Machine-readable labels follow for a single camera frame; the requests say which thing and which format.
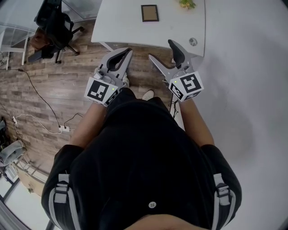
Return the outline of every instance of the white shoe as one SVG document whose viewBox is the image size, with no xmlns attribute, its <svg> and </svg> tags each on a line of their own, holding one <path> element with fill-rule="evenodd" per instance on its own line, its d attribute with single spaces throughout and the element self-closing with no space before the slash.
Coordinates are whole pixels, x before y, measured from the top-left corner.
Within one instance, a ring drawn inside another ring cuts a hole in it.
<svg viewBox="0 0 288 230">
<path fill-rule="evenodd" d="M 129 88 L 129 79 L 127 78 L 127 74 L 125 73 L 124 74 L 124 77 L 122 78 L 122 81 L 124 83 L 124 86 L 123 87 L 126 87 L 126 88 Z"/>
<path fill-rule="evenodd" d="M 146 92 L 146 94 L 144 94 L 144 96 L 142 97 L 142 100 L 148 101 L 151 98 L 154 97 L 154 91 L 153 90 L 149 90 Z"/>
</svg>

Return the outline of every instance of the office chair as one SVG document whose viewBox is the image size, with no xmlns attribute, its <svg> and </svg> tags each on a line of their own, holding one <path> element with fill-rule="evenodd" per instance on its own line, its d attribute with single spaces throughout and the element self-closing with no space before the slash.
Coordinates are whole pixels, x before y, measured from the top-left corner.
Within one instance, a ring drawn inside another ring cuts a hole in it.
<svg viewBox="0 0 288 230">
<path fill-rule="evenodd" d="M 58 57 L 60 51 L 65 47 L 73 51 L 75 56 L 80 54 L 69 43 L 73 35 L 78 31 L 84 31 L 84 28 L 79 27 L 72 31 L 74 23 L 71 22 L 67 14 L 62 13 L 61 0 L 44 0 L 34 21 L 45 32 L 52 44 L 36 51 L 28 58 L 29 62 L 42 58 L 52 58 L 54 53 L 57 53 L 55 63 L 60 64 L 61 61 L 58 61 Z M 69 29 L 66 28 L 65 22 L 70 24 Z"/>
</svg>

